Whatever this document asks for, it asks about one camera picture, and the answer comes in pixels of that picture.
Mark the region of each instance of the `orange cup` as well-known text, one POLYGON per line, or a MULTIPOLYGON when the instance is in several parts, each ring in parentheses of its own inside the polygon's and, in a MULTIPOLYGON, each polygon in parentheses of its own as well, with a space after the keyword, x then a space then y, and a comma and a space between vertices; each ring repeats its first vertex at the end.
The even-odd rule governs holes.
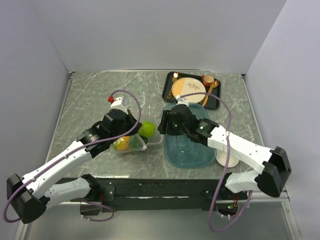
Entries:
POLYGON ((210 87, 211 84, 215 81, 215 78, 211 75, 202 75, 201 78, 205 87, 210 87))

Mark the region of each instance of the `black metal frame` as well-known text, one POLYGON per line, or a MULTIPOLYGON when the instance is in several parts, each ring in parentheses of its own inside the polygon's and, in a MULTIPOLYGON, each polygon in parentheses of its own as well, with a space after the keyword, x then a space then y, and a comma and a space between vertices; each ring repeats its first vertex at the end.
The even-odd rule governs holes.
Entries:
MULTIPOLYGON (((75 179, 63 178, 58 184, 75 179)), ((218 184, 217 179, 96 178, 96 180, 103 190, 103 204, 115 211, 168 209, 207 211, 218 184)), ((218 200, 233 201, 235 195, 223 186, 219 191, 218 200)), ((237 195, 239 200, 248 198, 246 192, 239 192, 237 195)), ((93 201, 100 202, 101 198, 97 197, 93 201)), ((82 205, 80 211, 83 215, 97 215, 100 209, 82 205)))

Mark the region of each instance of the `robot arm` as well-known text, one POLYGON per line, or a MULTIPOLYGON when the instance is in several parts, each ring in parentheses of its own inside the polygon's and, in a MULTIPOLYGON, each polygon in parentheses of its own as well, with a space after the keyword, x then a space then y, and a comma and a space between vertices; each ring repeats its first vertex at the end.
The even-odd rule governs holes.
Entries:
MULTIPOLYGON (((59 203, 77 198, 97 199, 100 196, 100 185, 90 174, 83 175, 71 182, 63 184, 55 183, 63 178, 71 169, 109 149, 115 140, 104 141, 87 147, 84 147, 84 145, 119 136, 129 131, 135 125, 137 121, 131 112, 127 110, 124 101, 125 98, 116 98, 111 105, 111 110, 104 115, 102 121, 96 122, 91 128, 83 131, 66 150, 51 161, 22 177, 14 174, 8 178, 7 198, 21 185, 32 181, 11 202, 11 205, 24 224, 34 221, 46 209, 59 203)), ((140 127, 141 123, 138 123, 135 129, 128 135, 136 134, 140 127)))
POLYGON ((158 127, 161 134, 186 135, 191 141, 210 148, 227 152, 253 168, 242 173, 227 173, 224 186, 232 193, 261 190, 271 197, 279 197, 291 173, 291 167, 284 149, 274 150, 247 141, 209 119, 197 119, 185 104, 177 104, 171 110, 164 110, 158 127))

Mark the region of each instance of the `plate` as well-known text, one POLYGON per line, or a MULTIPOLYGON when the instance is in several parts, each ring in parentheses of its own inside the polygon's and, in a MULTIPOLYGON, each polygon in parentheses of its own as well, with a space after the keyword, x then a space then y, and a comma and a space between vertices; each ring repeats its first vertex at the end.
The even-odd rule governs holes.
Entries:
MULTIPOLYGON (((185 95, 191 93, 203 93, 206 92, 205 86, 197 79, 192 77, 183 77, 178 79, 172 85, 172 95, 174 97, 178 95, 185 95)), ((204 94, 197 94, 192 96, 187 96, 185 99, 189 103, 199 103, 201 102, 206 95, 204 94)))
MULTIPOLYGON (((221 150, 216 150, 216 161, 222 166, 226 165, 227 153, 221 150)), ((239 163, 239 159, 234 156, 230 156, 228 168, 233 168, 239 163)))

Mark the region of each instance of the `green lime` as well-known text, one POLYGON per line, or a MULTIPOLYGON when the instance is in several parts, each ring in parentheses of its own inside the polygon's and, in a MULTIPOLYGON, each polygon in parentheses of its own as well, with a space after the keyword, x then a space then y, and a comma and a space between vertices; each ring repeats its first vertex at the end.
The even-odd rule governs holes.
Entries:
POLYGON ((149 121, 143 121, 142 127, 139 129, 139 135, 144 138, 151 138, 156 131, 156 126, 149 121))

